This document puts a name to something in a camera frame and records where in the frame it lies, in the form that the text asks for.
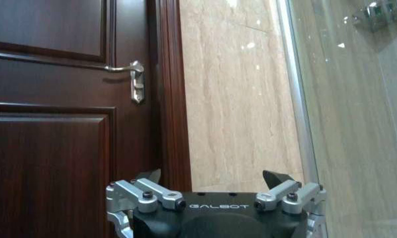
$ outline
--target metal bracket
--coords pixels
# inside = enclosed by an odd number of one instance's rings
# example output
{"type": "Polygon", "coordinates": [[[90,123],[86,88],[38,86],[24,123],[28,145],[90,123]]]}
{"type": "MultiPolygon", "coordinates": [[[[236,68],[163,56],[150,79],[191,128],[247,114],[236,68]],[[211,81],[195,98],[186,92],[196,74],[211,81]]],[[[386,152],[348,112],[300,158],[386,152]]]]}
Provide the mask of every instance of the metal bracket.
{"type": "Polygon", "coordinates": [[[154,194],[144,196],[144,192],[124,180],[110,185],[106,191],[108,212],[116,213],[139,207],[140,212],[150,213],[158,209],[158,197],[154,194]]]}
{"type": "Polygon", "coordinates": [[[154,191],[164,208],[175,211],[182,211],[186,208],[187,203],[179,191],[168,190],[147,178],[139,179],[134,185],[143,191],[154,191]]]}
{"type": "Polygon", "coordinates": [[[107,220],[115,224],[116,234],[120,238],[134,238],[134,231],[130,226],[130,219],[124,212],[108,212],[107,220]]]}
{"type": "Polygon", "coordinates": [[[308,183],[298,193],[283,198],[283,210],[291,214],[310,213],[307,238],[318,235],[318,230],[326,223],[327,190],[318,183],[308,183]]]}
{"type": "Polygon", "coordinates": [[[278,203],[283,197],[291,192],[296,192],[302,187],[302,183],[294,180],[284,181],[280,185],[274,187],[267,193],[256,194],[255,207],[259,211],[272,211],[278,207],[278,203]]]}

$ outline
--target bolt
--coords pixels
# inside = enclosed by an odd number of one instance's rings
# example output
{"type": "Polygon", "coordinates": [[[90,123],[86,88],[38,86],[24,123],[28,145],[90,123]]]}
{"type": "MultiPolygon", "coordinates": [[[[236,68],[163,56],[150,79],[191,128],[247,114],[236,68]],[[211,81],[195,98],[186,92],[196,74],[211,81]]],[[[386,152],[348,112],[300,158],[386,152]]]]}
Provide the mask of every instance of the bolt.
{"type": "Polygon", "coordinates": [[[291,192],[291,193],[287,195],[287,199],[288,199],[288,201],[298,202],[298,199],[299,199],[298,193],[291,192]]]}
{"type": "Polygon", "coordinates": [[[176,210],[180,212],[184,210],[186,207],[187,207],[187,202],[184,200],[178,201],[175,205],[176,210]]]}
{"type": "Polygon", "coordinates": [[[143,193],[143,198],[144,199],[152,199],[152,197],[154,197],[154,192],[152,191],[146,191],[143,193]]]}
{"type": "Polygon", "coordinates": [[[262,212],[266,209],[266,204],[262,201],[256,201],[255,202],[255,208],[256,208],[258,211],[262,212]]]}

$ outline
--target shower enclosure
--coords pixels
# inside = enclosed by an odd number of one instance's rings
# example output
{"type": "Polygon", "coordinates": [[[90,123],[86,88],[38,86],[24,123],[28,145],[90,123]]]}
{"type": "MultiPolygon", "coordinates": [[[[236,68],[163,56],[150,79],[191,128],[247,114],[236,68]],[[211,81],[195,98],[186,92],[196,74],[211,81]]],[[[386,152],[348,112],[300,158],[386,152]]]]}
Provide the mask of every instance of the shower enclosure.
{"type": "Polygon", "coordinates": [[[307,180],[331,238],[397,238],[397,0],[279,0],[307,180]]]}

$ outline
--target door handle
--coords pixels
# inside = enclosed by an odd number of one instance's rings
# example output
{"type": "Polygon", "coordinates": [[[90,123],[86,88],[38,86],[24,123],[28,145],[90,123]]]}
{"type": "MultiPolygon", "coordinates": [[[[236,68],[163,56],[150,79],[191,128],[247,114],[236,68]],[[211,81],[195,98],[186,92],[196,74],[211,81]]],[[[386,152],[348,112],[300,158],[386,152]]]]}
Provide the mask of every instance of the door handle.
{"type": "Polygon", "coordinates": [[[126,67],[106,66],[106,71],[110,73],[120,73],[130,71],[131,74],[131,99],[140,104],[146,98],[144,87],[144,66],[139,61],[135,61],[126,67]]]}

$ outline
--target dark brown door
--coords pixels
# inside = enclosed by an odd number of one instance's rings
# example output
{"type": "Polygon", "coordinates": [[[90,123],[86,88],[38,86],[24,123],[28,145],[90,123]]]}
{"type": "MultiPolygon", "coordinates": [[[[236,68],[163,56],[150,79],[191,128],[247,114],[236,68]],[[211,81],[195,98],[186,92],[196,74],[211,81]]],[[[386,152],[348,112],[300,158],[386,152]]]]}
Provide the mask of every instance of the dark brown door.
{"type": "Polygon", "coordinates": [[[0,238],[108,237],[106,185],[159,166],[147,3],[0,0],[0,238]]]}

